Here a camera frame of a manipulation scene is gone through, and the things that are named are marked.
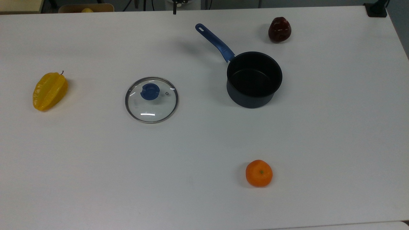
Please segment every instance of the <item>apple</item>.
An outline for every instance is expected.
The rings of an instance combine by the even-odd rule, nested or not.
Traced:
[[[290,37],[290,35],[290,23],[284,17],[275,18],[268,29],[268,37],[274,43],[285,41]]]

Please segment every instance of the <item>table surface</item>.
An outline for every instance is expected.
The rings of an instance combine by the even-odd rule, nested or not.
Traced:
[[[381,222],[297,228],[297,230],[409,230],[403,222]]]
[[[289,40],[267,30],[283,16]],[[219,51],[264,52],[271,102],[236,105]],[[0,16],[0,228],[250,230],[409,219],[409,61],[364,7]],[[54,108],[32,106],[62,72]],[[163,77],[180,104],[143,124],[130,85]],[[250,186],[246,165],[274,171]]]
[[[39,14],[44,0],[0,0],[0,14]]]

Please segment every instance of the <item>gray floor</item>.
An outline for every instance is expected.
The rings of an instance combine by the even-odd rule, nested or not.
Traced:
[[[147,0],[146,10],[152,11],[151,2]],[[153,0],[155,10],[165,10],[165,0]],[[363,3],[373,3],[376,0],[260,0],[261,8],[280,8],[280,7],[323,7],[323,6],[362,6]],[[96,3],[97,0],[56,0],[59,6],[71,4]],[[128,0],[105,0],[105,3],[112,4],[115,11],[122,11]],[[202,0],[202,9],[205,8],[205,0]],[[135,8],[135,2],[132,0],[126,11],[141,11],[143,9],[143,0],[139,0],[138,9]],[[211,9],[245,9],[257,8],[258,0],[213,0]],[[409,0],[391,0],[387,8],[389,16],[395,26],[400,41],[409,57]],[[51,9],[48,0],[44,1],[43,12],[55,13]]]

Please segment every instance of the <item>black saucepan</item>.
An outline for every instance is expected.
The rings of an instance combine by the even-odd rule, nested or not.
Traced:
[[[236,56],[204,25],[197,24],[196,30],[216,46],[229,63],[227,92],[234,102],[246,108],[258,108],[271,100],[283,80],[281,68],[274,59],[260,52]]]

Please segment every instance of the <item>glass lid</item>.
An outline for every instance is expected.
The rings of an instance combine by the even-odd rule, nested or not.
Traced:
[[[136,81],[126,92],[128,112],[143,123],[159,123],[170,117],[178,106],[176,88],[160,77],[146,77]]]

